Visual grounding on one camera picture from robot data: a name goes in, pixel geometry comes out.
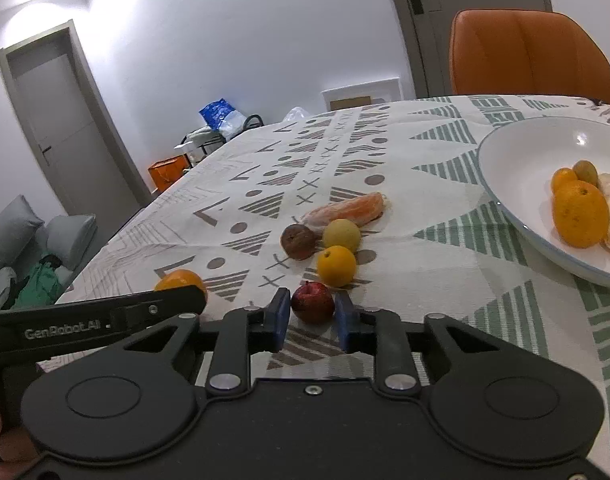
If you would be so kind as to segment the left hand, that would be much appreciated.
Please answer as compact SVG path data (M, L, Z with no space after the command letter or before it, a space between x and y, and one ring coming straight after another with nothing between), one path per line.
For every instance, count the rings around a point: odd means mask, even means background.
M2 431L0 415L0 480L15 479L39 456L34 441L24 427Z

